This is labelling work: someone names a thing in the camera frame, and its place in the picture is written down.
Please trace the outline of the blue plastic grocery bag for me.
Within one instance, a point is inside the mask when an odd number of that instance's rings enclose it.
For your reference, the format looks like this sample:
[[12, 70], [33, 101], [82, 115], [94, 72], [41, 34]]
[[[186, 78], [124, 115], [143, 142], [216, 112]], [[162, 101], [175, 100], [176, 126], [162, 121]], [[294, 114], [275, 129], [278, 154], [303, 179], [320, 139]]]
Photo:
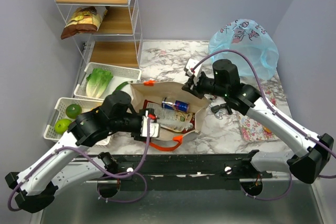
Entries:
[[216, 32], [209, 41], [208, 53], [231, 49], [245, 55], [261, 80], [276, 72], [279, 52], [267, 31], [254, 20], [237, 19]]

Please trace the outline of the beige canvas tote bag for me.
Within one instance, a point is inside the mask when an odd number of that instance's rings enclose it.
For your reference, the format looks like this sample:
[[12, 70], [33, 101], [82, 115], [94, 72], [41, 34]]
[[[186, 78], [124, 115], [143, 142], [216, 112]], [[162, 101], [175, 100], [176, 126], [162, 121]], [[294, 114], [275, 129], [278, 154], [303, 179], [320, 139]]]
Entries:
[[160, 123], [160, 135], [151, 137], [150, 146], [160, 152], [172, 152], [183, 143], [195, 140], [202, 129], [210, 100], [182, 90], [178, 82], [135, 83], [130, 85], [135, 110], [154, 109]]

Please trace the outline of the braided golden bread loaf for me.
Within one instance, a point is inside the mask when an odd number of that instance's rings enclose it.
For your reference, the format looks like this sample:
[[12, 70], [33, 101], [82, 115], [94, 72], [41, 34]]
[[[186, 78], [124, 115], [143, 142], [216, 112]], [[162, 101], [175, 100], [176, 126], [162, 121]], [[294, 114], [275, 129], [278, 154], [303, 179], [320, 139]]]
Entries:
[[264, 131], [267, 132], [268, 134], [271, 134], [271, 130], [266, 128], [266, 127], [263, 127]]

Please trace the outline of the green lettuce leaf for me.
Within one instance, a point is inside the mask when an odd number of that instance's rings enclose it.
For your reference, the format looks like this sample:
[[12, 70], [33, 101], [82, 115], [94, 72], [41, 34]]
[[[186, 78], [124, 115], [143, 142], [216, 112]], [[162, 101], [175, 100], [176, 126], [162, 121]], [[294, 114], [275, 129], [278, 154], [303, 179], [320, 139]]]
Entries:
[[113, 73], [101, 68], [94, 68], [87, 76], [86, 96], [100, 98], [113, 78]]

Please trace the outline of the green chili pepper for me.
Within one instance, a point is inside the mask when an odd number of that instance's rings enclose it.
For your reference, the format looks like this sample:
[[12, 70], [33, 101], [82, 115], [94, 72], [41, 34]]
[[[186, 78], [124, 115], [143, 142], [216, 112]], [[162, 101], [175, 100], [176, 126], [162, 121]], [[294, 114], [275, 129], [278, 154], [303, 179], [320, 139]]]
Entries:
[[119, 84], [119, 85], [112, 91], [112, 93], [115, 93], [116, 91], [120, 91], [120, 90], [122, 90], [125, 86], [127, 86], [127, 85], [129, 85], [129, 84], [131, 84], [131, 83], [132, 83], [131, 81], [125, 81], [125, 82]]

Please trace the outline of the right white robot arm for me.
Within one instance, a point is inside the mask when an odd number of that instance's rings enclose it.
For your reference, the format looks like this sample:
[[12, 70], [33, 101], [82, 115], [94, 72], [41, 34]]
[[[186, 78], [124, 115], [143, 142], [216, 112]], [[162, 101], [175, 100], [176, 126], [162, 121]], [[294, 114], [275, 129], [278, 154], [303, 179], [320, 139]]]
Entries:
[[257, 151], [241, 165], [246, 177], [265, 171], [284, 172], [312, 184], [320, 176], [330, 160], [333, 137], [308, 130], [271, 104], [255, 87], [242, 83], [231, 61], [214, 62], [213, 78], [207, 77], [201, 66], [197, 60], [187, 61], [184, 71], [189, 79], [182, 87], [184, 91], [199, 99], [206, 94], [222, 97], [231, 109], [259, 122], [290, 148], [284, 153]]

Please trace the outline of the red white snack packet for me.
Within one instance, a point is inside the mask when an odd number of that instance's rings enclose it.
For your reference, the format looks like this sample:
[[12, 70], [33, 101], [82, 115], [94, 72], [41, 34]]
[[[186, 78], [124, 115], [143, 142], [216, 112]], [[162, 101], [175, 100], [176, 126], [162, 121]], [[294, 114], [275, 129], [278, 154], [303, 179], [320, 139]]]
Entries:
[[154, 109], [158, 123], [166, 130], [175, 133], [187, 133], [195, 128], [195, 116], [192, 112], [183, 113], [164, 109], [161, 105], [149, 100], [144, 100], [143, 108]]

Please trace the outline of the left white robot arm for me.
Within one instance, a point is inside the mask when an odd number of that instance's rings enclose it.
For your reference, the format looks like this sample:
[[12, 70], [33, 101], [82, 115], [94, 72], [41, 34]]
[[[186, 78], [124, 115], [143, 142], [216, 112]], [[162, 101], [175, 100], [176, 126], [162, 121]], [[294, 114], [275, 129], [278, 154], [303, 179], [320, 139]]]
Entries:
[[[36, 213], [49, 206], [62, 190], [90, 179], [127, 179], [137, 175], [149, 149], [151, 131], [158, 132], [154, 109], [136, 112], [124, 91], [108, 95], [102, 105], [72, 121], [59, 141], [22, 172], [10, 172], [5, 180], [12, 192], [7, 207], [12, 212]], [[117, 132], [129, 132], [145, 140], [144, 153], [132, 171], [119, 170], [111, 158], [90, 158], [86, 151]]]

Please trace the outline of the yellow brown chip bag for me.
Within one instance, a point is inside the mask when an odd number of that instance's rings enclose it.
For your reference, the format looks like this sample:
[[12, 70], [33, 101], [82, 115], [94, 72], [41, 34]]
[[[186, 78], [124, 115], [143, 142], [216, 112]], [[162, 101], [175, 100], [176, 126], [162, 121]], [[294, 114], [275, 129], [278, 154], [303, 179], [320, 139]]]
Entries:
[[60, 38], [97, 32], [107, 12], [105, 6], [78, 7], [67, 21]]

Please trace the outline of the green lime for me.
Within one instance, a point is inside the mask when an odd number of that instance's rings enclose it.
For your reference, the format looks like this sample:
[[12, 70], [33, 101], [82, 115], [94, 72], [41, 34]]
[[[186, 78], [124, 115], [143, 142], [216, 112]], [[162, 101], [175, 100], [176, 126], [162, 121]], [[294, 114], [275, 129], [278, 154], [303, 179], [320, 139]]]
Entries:
[[71, 104], [66, 107], [66, 116], [70, 119], [75, 119], [82, 113], [82, 107], [78, 104]]

